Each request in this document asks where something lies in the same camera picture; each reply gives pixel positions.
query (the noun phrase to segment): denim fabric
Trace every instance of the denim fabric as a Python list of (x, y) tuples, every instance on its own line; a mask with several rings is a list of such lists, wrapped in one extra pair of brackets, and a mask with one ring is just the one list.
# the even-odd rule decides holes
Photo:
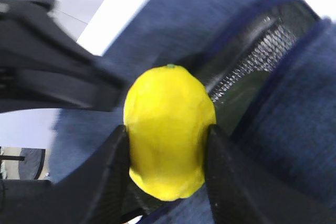
[(336, 26), (325, 20), (292, 48), (234, 134), (243, 151), (263, 167), (332, 208), (336, 207), (335, 35)]

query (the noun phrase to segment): blue fabric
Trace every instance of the blue fabric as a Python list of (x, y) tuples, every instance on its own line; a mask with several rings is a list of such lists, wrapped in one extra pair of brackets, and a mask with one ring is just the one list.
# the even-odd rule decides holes
[[(101, 64), (131, 85), (158, 57), (169, 63), (202, 51), (247, 8), (253, 7), (252, 18), (255, 10), (260, 11), (260, 6), (255, 5), (260, 1), (150, 0), (107, 50)], [(232, 29), (227, 32), (232, 36)], [(334, 206), (336, 195), (332, 187), (336, 174), (334, 148), (330, 147), (336, 106), (332, 81), (335, 33), (335, 28), (330, 27), (309, 48), (299, 52), (301, 60), (290, 67), (291, 74), (278, 83), (246, 124), (245, 134), (236, 140), (246, 153), (274, 169), (281, 179), (330, 206)], [(111, 113), (62, 110), (49, 161), (51, 180), (58, 182), (81, 165), (121, 123), (122, 107)], [(205, 187), (191, 198), (172, 204), (142, 222), (212, 223)]]
[(288, 185), (335, 208), (336, 25), (317, 28), (281, 63), (287, 71), (274, 74), (272, 93), (256, 99), (264, 102), (257, 113), (258, 103), (250, 107), (235, 141)]

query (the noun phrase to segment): white wall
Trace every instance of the white wall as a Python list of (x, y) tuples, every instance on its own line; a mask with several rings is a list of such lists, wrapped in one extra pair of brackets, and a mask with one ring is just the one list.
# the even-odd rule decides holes
[[(103, 0), (58, 0), (57, 22), (77, 39)], [(0, 146), (48, 148), (58, 110), (39, 109), (0, 114)]]

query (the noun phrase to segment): yellow lemon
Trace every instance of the yellow lemon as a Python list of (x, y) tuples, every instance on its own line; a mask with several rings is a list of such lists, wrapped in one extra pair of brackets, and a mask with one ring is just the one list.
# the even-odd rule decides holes
[(185, 68), (146, 71), (124, 105), (133, 181), (160, 200), (191, 196), (204, 183), (204, 147), (213, 123), (212, 101)]

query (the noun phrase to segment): robotic arm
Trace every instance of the robotic arm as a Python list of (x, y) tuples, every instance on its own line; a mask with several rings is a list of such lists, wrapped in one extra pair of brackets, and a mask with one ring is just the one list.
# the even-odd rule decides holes
[[(53, 22), (48, 12), (54, 5), (53, 0), (0, 0), (0, 112), (111, 111), (121, 102), (122, 78), (99, 68), (100, 58)], [(209, 128), (206, 154), (206, 188), (215, 223), (336, 223), (331, 210), (249, 160), (218, 125)], [(129, 166), (129, 139), (120, 125), (59, 184), (1, 180), (0, 223), (108, 224), (139, 215), (145, 221), (165, 202), (134, 194)]]

